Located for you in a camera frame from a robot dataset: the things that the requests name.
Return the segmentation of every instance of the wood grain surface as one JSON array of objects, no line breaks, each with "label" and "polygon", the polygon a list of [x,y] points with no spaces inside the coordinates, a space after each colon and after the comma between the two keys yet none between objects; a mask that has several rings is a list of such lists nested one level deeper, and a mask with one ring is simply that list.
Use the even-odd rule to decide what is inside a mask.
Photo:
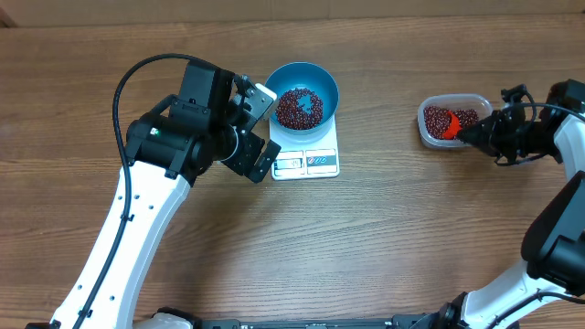
[{"label": "wood grain surface", "polygon": [[[474,149],[425,148],[419,104],[475,92],[497,106],[522,82],[543,101],[553,83],[585,80],[585,16],[0,30],[0,327],[48,320],[72,288],[118,180],[114,88],[164,52],[256,81],[291,61],[328,69],[341,175],[254,185],[212,167],[165,233],[135,318],[165,305],[208,319],[387,317],[435,312],[514,264],[565,181],[550,158],[499,168]],[[177,92],[185,64],[139,71],[122,127]],[[555,302],[522,325],[584,321],[583,307]]]}]

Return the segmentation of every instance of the black cable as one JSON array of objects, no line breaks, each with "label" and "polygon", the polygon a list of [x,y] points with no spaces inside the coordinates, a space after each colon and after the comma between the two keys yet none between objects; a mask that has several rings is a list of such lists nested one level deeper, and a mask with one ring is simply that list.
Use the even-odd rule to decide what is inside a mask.
[{"label": "black cable", "polygon": [[116,143],[118,144],[118,152],[120,153],[120,159],[122,160],[122,169],[124,172],[124,183],[125,183],[125,190],[126,190],[125,191],[125,199],[124,199],[124,208],[122,211],[120,226],[118,227],[118,232],[116,233],[116,237],[112,243],[112,248],[110,249],[110,253],[108,254],[108,257],[106,258],[106,261],[104,262],[103,267],[101,268],[100,275],[98,276],[98,279],[95,281],[93,288],[91,288],[91,292],[90,292],[90,295],[88,296],[87,301],[85,302],[85,304],[83,305],[83,308],[79,312],[79,317],[77,318],[77,321],[73,325],[73,329],[79,329],[81,327],[81,324],[83,323],[83,320],[85,320],[85,318],[87,317],[87,315],[90,311],[90,308],[91,308],[91,304],[95,300],[95,297],[98,294],[98,291],[100,290],[101,284],[103,283],[103,280],[105,279],[106,274],[108,273],[108,270],[110,269],[110,266],[112,265],[113,258],[116,255],[116,251],[118,250],[118,247],[120,246],[120,241],[122,240],[122,234],[124,232],[124,229],[126,228],[126,222],[127,222],[129,215],[130,215],[130,202],[132,201],[132,182],[131,182],[131,178],[130,178],[130,165],[128,164],[128,158],[126,156],[126,151],[125,151],[124,143],[122,140],[122,133],[120,132],[120,122],[118,120],[118,104],[120,103],[120,95],[122,94],[122,89],[124,88],[124,85],[126,84],[128,79],[139,68],[143,67],[146,64],[152,63],[154,61],[157,61],[160,59],[166,59],[166,58],[179,58],[179,59],[193,60],[193,61],[197,61],[197,62],[200,62],[203,64],[213,66],[213,64],[208,63],[203,59],[196,58],[196,57],[189,56],[189,55],[161,54],[161,55],[156,55],[156,56],[152,56],[150,58],[143,59],[140,62],[136,63],[136,65],[134,65],[131,69],[129,69],[126,72],[126,74],[124,74],[124,76],[120,80],[120,83],[118,83],[118,87],[116,88],[116,91],[113,94],[112,121],[113,121],[113,131],[114,131],[114,134],[116,135]]},{"label": "black cable", "polygon": [[503,111],[511,111],[511,110],[513,110],[514,107],[526,108],[526,107],[532,107],[532,106],[538,106],[538,107],[543,107],[543,108],[550,108],[550,109],[554,109],[554,110],[557,110],[557,111],[561,111],[563,113],[572,115],[572,116],[576,117],[577,119],[585,122],[585,116],[583,116],[583,115],[581,115],[581,114],[579,114],[579,113],[577,113],[575,111],[569,110],[569,109],[564,108],[562,106],[553,105],[553,104],[546,104],[546,103],[518,103],[518,104],[512,105],[512,109],[505,108],[505,109],[503,109]]},{"label": "black cable", "polygon": [[532,95],[530,95],[530,93],[527,91],[526,92],[526,96],[528,97],[528,100],[530,101],[530,104],[532,105],[532,118],[530,119],[530,125],[532,125],[532,123],[534,123],[534,121],[537,120],[537,105],[534,102],[534,98],[532,98]]},{"label": "black cable", "polygon": [[502,321],[504,321],[504,319],[507,318],[508,316],[510,316],[510,315],[518,312],[523,307],[526,307],[527,305],[529,305],[533,301],[536,301],[536,300],[542,301],[542,298],[544,298],[544,297],[556,297],[556,298],[559,298],[559,299],[561,299],[563,301],[574,302],[574,303],[577,303],[577,304],[585,305],[585,300],[583,300],[581,298],[570,297],[570,296],[564,295],[562,293],[557,293],[557,292],[537,292],[534,295],[526,298],[520,304],[518,304],[518,305],[512,307],[511,309],[507,310],[502,315],[497,316],[495,318],[495,321],[493,321],[487,327],[487,329],[494,329],[497,325],[499,325]]}]

